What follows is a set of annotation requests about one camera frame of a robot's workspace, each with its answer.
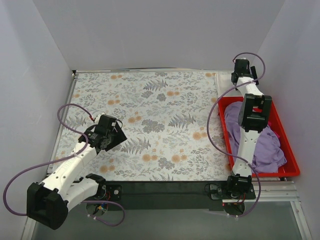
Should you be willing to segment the aluminium table frame rail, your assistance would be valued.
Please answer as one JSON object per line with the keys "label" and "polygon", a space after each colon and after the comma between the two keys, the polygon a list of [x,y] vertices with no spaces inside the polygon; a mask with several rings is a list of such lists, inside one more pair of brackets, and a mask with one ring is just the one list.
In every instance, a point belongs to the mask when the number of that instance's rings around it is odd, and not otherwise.
{"label": "aluminium table frame rail", "polygon": [[79,205],[64,224],[52,230],[29,219],[24,240],[310,240],[300,197],[292,181],[254,183],[255,199],[223,210],[120,210],[110,206],[102,217],[107,226],[86,216]]}

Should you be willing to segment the red plastic bin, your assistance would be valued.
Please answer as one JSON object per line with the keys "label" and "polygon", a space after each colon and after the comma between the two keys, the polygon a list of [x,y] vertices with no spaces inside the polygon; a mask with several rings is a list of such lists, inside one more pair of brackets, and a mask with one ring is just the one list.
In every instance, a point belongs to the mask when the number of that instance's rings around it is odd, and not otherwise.
{"label": "red plastic bin", "polygon": [[[242,102],[242,97],[223,97],[218,103],[219,117],[222,125],[222,131],[224,135],[224,140],[226,144],[226,149],[229,154],[235,155],[232,153],[232,149],[229,142],[228,131],[225,123],[225,109],[228,105],[233,102]],[[287,139],[286,133],[276,111],[275,105],[271,105],[270,114],[268,121],[272,122],[272,126],[280,135],[279,142],[280,148],[284,153],[284,156],[287,160],[287,163],[278,168],[277,173],[258,173],[262,178],[282,178],[282,177],[296,177],[300,174],[300,169],[296,162],[295,156],[290,147],[289,141]]]}

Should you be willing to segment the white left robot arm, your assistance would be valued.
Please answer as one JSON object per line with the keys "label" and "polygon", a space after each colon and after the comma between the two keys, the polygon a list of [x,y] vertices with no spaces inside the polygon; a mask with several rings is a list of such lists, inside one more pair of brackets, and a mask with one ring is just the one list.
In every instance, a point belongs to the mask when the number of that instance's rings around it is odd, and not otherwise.
{"label": "white left robot arm", "polygon": [[27,189],[26,215],[51,228],[58,229],[68,213],[83,201],[104,212],[111,191],[100,175],[90,173],[75,182],[82,170],[101,151],[109,151],[127,140],[117,118],[101,113],[94,124],[81,135],[70,155],[40,183]]}

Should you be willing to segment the floral patterned table mat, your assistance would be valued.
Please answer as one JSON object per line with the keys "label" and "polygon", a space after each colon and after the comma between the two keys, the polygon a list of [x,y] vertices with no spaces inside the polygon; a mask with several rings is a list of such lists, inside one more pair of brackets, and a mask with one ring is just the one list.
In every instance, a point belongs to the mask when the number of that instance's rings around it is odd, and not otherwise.
{"label": "floral patterned table mat", "polygon": [[109,181],[224,181],[231,173],[214,106],[214,71],[79,73],[55,157],[71,153],[90,116],[120,120],[127,139],[102,151],[81,172]]}

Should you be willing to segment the white t shirt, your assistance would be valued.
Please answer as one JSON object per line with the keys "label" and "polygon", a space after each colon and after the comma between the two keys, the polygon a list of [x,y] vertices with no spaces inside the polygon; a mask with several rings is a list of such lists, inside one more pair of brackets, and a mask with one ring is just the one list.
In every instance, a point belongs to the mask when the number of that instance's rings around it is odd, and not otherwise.
{"label": "white t shirt", "polygon": [[234,85],[231,81],[230,71],[219,71],[215,73],[215,86],[217,90],[217,96],[220,97],[227,90],[232,88]]}

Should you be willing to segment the purple t shirt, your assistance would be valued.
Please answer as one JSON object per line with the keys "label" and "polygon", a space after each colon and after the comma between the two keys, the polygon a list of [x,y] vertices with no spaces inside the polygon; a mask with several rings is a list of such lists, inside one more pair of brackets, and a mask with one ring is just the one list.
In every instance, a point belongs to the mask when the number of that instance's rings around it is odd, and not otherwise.
{"label": "purple t shirt", "polygon": [[[242,102],[236,101],[229,104],[224,111],[224,120],[228,132],[229,144],[234,155],[238,153],[240,144],[240,126],[238,117]],[[252,167],[258,173],[277,173],[279,167],[285,165],[287,160],[281,150],[279,138],[267,126],[261,132],[254,151]]]}

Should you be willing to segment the pink garment in bin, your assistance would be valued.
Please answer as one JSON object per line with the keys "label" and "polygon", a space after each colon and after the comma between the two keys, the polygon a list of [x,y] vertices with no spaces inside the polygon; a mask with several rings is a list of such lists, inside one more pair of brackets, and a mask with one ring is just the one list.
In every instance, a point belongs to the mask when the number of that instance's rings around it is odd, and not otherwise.
{"label": "pink garment in bin", "polygon": [[274,134],[277,136],[279,139],[281,136],[277,133],[277,131],[274,129],[272,122],[268,121],[268,126],[269,128],[274,132]]}

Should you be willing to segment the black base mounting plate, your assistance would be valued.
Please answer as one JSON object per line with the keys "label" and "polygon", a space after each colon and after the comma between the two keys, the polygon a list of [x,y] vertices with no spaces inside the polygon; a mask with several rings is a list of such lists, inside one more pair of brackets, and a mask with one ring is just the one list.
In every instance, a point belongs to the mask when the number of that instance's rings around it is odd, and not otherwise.
{"label": "black base mounting plate", "polygon": [[89,200],[118,203],[125,210],[207,209],[223,211],[223,201],[236,206],[254,200],[253,187],[232,192],[226,181],[108,181]]}

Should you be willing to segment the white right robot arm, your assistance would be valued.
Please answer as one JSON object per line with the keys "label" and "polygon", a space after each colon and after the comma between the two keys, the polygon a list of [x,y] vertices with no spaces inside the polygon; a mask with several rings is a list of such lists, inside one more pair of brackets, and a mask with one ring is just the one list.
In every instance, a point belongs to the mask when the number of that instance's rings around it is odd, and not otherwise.
{"label": "white right robot arm", "polygon": [[252,163],[261,132],[267,127],[272,97],[264,95],[257,87],[255,68],[247,59],[235,59],[231,82],[243,96],[239,110],[240,140],[226,192],[232,199],[244,197],[253,191]]}

